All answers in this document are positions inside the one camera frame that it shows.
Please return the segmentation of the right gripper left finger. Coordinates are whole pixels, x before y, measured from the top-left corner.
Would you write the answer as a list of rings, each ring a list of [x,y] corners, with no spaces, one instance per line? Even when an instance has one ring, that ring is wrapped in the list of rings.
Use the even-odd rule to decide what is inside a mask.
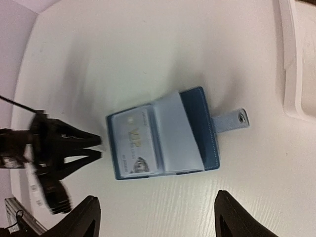
[[[98,237],[101,207],[97,197],[87,196],[63,220],[42,234],[43,237]]]

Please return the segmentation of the blue card holder wallet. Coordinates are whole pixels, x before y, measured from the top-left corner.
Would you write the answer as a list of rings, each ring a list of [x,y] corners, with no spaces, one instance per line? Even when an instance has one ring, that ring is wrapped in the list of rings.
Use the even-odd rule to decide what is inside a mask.
[[[148,106],[159,171],[154,175],[122,178],[116,153],[112,117]],[[245,109],[212,117],[205,93],[198,86],[107,116],[109,142],[117,180],[182,175],[220,167],[217,134],[249,127]]]

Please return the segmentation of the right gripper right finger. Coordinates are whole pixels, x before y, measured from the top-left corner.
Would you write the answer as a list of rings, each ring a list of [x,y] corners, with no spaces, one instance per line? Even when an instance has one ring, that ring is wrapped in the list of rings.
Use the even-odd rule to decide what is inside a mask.
[[[226,190],[219,190],[214,202],[217,237],[275,237],[253,218]]]

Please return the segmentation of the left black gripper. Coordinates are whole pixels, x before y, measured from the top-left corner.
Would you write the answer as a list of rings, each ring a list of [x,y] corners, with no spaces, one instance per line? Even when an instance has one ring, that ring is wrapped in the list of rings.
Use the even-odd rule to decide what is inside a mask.
[[[41,163],[50,164],[46,178],[54,182],[97,161],[102,155],[97,150],[81,149],[101,145],[100,136],[77,129],[59,119],[48,118],[43,111],[35,111],[29,130],[0,130],[0,167],[24,168],[30,162],[24,157],[27,144],[35,149],[33,162],[38,169],[43,168]],[[65,158],[80,156],[83,157],[65,162]]]

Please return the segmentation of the silver credit card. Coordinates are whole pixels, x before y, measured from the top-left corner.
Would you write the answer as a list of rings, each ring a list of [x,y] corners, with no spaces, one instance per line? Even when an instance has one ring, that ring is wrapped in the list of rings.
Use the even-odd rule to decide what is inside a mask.
[[[148,106],[112,117],[116,153],[122,178],[154,175],[159,171]]]

